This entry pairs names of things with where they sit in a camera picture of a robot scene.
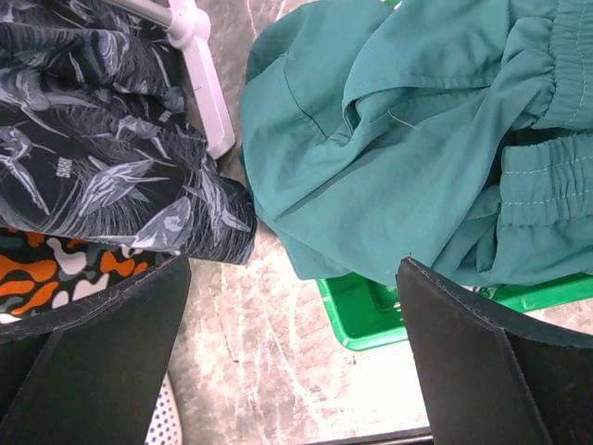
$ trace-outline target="green tray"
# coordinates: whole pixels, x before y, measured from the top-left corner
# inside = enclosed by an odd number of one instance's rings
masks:
[[[369,350],[407,340],[397,290],[359,275],[318,280],[337,339],[349,350]],[[593,277],[568,276],[538,286],[502,286],[481,292],[519,312],[536,311],[593,297]]]

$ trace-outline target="floor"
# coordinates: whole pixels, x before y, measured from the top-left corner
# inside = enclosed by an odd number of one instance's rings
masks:
[[[249,47],[302,3],[198,2],[212,19],[210,46],[239,134]],[[236,153],[223,168],[243,178]],[[315,284],[297,280],[265,226],[247,267],[194,261],[193,271],[170,364],[185,443],[292,445],[428,425],[409,345],[343,348]],[[582,302],[536,316],[593,333],[591,313]]]

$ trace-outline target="stitching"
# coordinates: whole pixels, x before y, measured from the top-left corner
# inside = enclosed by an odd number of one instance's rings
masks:
[[[577,164],[579,162],[585,161],[585,160],[590,160],[593,159],[593,156],[585,156],[583,158],[578,158],[575,160],[567,160],[565,162],[562,162],[560,164],[553,164],[550,165],[544,169],[540,169],[540,170],[528,170],[528,171],[524,171],[524,172],[503,172],[502,174],[533,174],[533,173],[542,173],[542,172],[547,172],[548,170],[552,170],[552,169],[556,169],[558,167],[563,167],[565,165],[574,165]]]
[[[571,119],[566,121],[564,123],[564,125],[570,124],[573,121],[573,119],[576,117],[576,114],[579,112],[579,110],[581,109],[581,106],[583,105],[583,101],[585,100],[585,94],[587,92],[587,70],[585,69],[585,57],[583,56],[583,51],[580,51],[580,48],[578,45],[579,40],[581,38],[581,31],[583,29],[583,17],[585,16],[585,12],[586,12],[586,3],[583,2],[583,11],[581,12],[581,17],[578,21],[578,31],[576,33],[576,43],[574,44],[574,46],[576,47],[576,50],[578,51],[578,55],[581,58],[581,65],[583,66],[583,94],[581,95],[581,100],[578,103],[578,106],[576,107],[576,110],[574,111],[573,116],[571,117]]]
[[[570,195],[563,195],[561,197],[552,197],[550,199],[546,199],[544,201],[526,201],[526,202],[503,202],[504,205],[507,206],[526,206],[529,204],[548,204],[554,201],[560,201],[561,199],[566,199],[567,197],[581,197],[587,193],[593,192],[593,188],[588,190],[583,190],[582,192],[572,193]]]

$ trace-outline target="orange and black cloth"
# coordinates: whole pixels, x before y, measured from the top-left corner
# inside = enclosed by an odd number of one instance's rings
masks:
[[[94,294],[163,254],[0,228],[0,324]]]

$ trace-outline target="gray leaf pattern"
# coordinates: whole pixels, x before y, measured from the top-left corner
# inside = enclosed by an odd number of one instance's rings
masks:
[[[184,119],[179,62],[101,0],[0,1],[0,225],[244,263],[253,204]]]

